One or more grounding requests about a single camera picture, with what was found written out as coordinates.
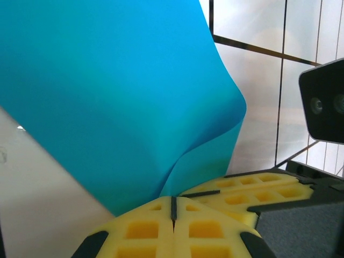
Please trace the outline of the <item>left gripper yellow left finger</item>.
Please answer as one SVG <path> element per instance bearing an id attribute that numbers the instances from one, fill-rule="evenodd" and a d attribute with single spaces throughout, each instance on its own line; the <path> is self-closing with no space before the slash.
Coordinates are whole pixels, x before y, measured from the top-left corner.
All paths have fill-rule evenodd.
<path id="1" fill-rule="evenodd" d="M 160 197 L 91 232 L 72 257 L 173 257 L 171 197 Z"/>

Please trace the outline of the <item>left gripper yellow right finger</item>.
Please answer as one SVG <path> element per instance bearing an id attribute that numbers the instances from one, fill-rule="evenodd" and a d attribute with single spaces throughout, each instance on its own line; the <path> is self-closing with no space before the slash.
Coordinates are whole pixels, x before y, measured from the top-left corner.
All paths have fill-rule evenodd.
<path id="1" fill-rule="evenodd" d="M 186 197 L 173 198 L 174 257 L 274 257 L 259 233 Z"/>

